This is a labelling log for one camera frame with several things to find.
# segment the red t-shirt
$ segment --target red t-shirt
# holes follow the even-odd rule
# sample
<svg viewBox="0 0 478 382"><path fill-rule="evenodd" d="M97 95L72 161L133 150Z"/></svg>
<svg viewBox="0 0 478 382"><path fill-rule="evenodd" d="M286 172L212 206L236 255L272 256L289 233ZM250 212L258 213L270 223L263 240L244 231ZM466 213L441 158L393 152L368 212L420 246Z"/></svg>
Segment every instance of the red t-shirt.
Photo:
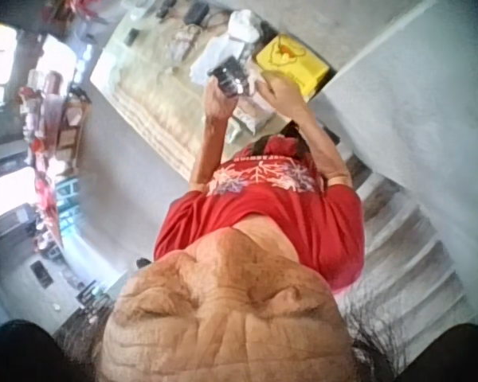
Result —
<svg viewBox="0 0 478 382"><path fill-rule="evenodd" d="M364 257L362 206L355 191L333 185L292 158L238 158L214 173L209 192L191 191L170 206L155 259L184 249L251 214L272 218L294 245L300 262L319 272L332 290L351 285Z"/></svg>

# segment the floral print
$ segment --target floral print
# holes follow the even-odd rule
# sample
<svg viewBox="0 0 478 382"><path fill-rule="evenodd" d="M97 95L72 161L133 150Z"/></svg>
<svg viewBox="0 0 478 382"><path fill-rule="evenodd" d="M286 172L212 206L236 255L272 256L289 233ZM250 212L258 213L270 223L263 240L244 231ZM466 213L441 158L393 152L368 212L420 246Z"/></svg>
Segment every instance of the floral print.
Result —
<svg viewBox="0 0 478 382"><path fill-rule="evenodd" d="M269 184L298 193L316 190L315 179L306 166L291 158L262 156L238 158L224 164L214 173L208 195L240 193L255 184Z"/></svg>

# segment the yellow bag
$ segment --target yellow bag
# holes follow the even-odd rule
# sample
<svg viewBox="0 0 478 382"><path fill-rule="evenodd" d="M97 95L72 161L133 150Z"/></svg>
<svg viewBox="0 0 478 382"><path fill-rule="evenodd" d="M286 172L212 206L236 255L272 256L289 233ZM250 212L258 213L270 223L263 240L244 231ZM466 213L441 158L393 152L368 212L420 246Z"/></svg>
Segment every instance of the yellow bag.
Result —
<svg viewBox="0 0 478 382"><path fill-rule="evenodd" d="M329 72L329 66L310 49L289 36L276 36L258 54L257 63L264 70L282 72L310 96Z"/></svg>

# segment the sunlight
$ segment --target sunlight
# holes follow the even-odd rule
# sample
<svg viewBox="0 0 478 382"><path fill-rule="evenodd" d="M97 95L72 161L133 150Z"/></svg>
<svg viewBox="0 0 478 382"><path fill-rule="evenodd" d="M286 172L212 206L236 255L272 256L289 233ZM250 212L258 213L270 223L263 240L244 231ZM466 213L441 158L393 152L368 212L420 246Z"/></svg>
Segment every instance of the sunlight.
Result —
<svg viewBox="0 0 478 382"><path fill-rule="evenodd" d="M0 177L0 216L25 203L36 202L34 178L35 172L32 167Z"/></svg>

